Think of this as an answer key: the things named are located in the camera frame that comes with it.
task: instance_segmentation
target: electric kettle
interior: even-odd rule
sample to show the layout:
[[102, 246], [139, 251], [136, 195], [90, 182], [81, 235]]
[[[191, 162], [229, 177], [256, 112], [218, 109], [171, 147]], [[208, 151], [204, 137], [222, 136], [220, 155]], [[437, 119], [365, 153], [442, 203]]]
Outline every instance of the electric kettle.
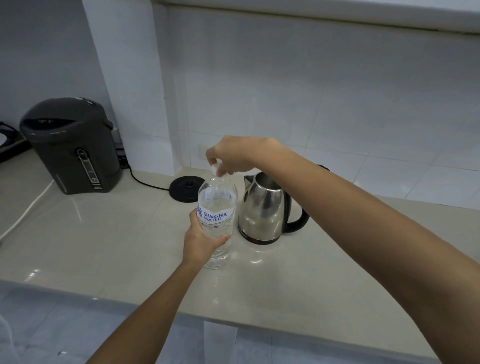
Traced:
[[271, 244], [282, 233], [298, 231], [308, 222], [310, 216], [304, 209], [297, 221], [288, 222], [292, 198], [266, 173], [245, 176], [245, 180], [249, 185], [238, 219], [239, 232], [245, 239], [259, 245]]

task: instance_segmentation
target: forearm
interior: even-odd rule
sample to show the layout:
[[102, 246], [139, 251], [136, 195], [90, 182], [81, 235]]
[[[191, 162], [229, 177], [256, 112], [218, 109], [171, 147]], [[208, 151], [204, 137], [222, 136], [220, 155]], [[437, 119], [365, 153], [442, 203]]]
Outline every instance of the forearm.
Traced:
[[270, 141], [258, 168], [279, 183], [402, 305], [454, 294], [479, 273], [476, 262], [348, 181]]
[[87, 364], [153, 364], [200, 267], [180, 264], [98, 348]]

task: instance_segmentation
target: plastic bottle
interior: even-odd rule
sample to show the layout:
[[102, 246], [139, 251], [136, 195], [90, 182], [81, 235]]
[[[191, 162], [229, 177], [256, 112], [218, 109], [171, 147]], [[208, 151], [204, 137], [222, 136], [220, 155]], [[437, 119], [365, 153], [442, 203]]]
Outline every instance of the plastic bottle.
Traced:
[[[198, 190], [198, 222], [205, 234], [212, 238], [232, 233], [238, 197], [237, 188], [228, 174], [217, 177], [216, 171], [220, 165], [220, 160], [212, 165], [212, 178], [205, 181]], [[230, 240], [214, 251], [205, 267], [210, 269], [223, 267], [229, 254]]]

